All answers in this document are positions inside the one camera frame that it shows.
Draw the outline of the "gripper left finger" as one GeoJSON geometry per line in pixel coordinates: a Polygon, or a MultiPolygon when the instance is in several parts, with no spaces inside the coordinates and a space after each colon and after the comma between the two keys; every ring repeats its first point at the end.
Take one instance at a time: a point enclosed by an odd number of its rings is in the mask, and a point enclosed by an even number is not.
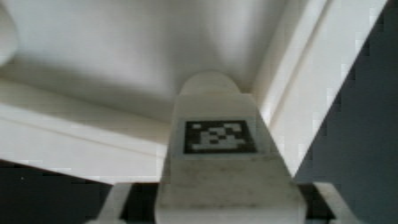
{"type": "Polygon", "coordinates": [[[97,217],[85,222],[85,224],[126,224],[120,218],[127,196],[131,191],[131,184],[119,183],[113,185],[97,217]]]}

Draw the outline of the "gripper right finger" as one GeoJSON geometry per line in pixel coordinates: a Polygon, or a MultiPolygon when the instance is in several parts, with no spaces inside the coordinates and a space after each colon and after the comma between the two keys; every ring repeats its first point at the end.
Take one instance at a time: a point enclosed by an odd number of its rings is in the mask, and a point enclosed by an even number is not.
{"type": "Polygon", "coordinates": [[[367,224],[353,214],[334,185],[325,182],[316,182],[314,187],[334,214],[334,218],[330,219],[326,224],[367,224]]]}

